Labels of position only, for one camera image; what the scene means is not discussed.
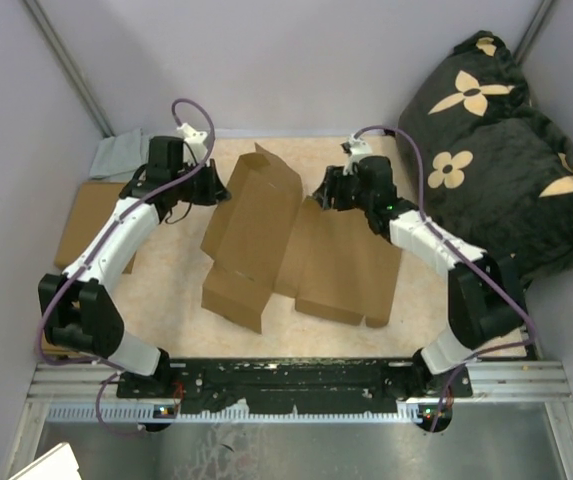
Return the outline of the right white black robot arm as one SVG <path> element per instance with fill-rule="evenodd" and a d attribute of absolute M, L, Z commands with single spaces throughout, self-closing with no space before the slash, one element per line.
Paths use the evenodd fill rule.
<path fill-rule="evenodd" d="M 367 156 L 348 169 L 327 167 L 313 199 L 324 210 L 362 211 L 374 234 L 414 254 L 447 281 L 447 326 L 415 355 L 411 381 L 418 393 L 437 394 L 447 383 L 447 371 L 523 325 L 526 310 L 512 260 L 492 258 L 398 196 L 388 158 Z"/>

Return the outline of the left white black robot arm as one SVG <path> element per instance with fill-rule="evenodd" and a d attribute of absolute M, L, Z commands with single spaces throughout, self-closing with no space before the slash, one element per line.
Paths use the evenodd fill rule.
<path fill-rule="evenodd" d="M 120 276 L 149 235 L 180 202 L 214 206 L 230 199 L 212 158 L 215 136 L 187 124 L 175 136 L 154 136 L 147 160 L 120 190 L 108 220 L 61 274 L 38 284 L 40 338 L 138 375 L 149 395 L 173 385 L 168 353 L 130 334 L 112 300 Z"/>

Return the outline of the brown cardboard box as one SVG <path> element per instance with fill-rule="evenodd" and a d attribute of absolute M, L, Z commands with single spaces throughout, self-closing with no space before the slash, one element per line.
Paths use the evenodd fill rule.
<path fill-rule="evenodd" d="M 213 265 L 204 309 L 256 333 L 274 294 L 296 311 L 370 328 L 390 318 L 400 249 L 374 234 L 357 210 L 323 210 L 300 175 L 262 146 L 241 155 L 201 249 Z"/>

